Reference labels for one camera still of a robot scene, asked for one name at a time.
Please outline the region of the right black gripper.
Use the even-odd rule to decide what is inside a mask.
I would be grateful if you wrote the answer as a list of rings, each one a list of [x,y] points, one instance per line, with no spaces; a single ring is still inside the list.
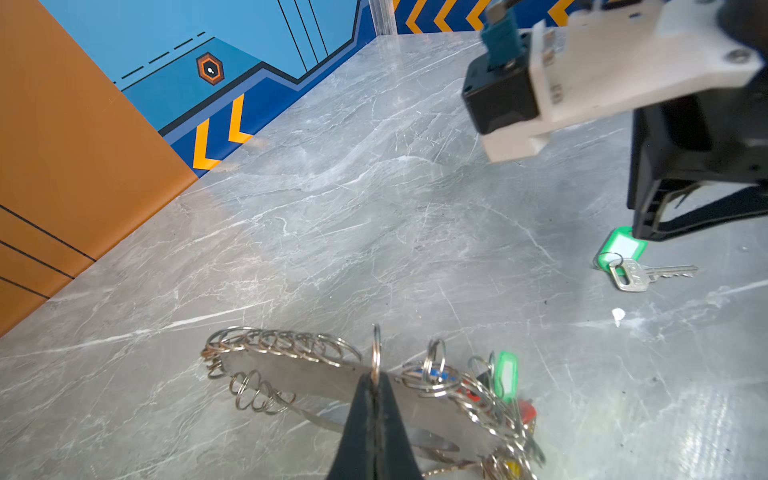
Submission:
[[[707,183],[741,188],[663,218],[674,200]],[[708,90],[634,110],[627,206],[633,235],[654,242],[766,216],[766,94]]]

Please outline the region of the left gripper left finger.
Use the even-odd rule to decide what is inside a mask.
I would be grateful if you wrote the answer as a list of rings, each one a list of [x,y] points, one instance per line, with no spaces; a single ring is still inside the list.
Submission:
[[[360,377],[327,480],[376,478],[376,395],[370,374]]]

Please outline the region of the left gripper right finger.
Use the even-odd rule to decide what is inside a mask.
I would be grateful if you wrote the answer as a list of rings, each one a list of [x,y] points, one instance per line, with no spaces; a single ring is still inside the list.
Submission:
[[[374,478],[423,479],[386,374],[374,387]]]

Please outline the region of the bunch of coloured keys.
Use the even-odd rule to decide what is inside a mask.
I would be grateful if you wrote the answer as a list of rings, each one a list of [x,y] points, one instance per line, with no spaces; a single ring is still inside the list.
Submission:
[[[526,416],[527,403],[517,396],[515,355],[474,355],[461,370],[446,363],[445,342],[435,339],[421,361],[402,365],[401,383],[421,398],[448,401],[491,443],[489,453],[462,460],[459,468],[477,466],[485,479],[535,479],[533,466],[546,463],[534,440],[536,415]]]

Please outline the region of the green key tag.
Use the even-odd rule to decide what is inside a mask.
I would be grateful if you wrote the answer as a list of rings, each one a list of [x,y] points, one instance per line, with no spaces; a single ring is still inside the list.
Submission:
[[[593,266],[607,273],[614,286],[625,293],[643,293],[652,283],[668,278],[693,278],[694,265],[651,267],[640,260],[648,241],[636,239],[629,226],[613,229],[593,258]]]

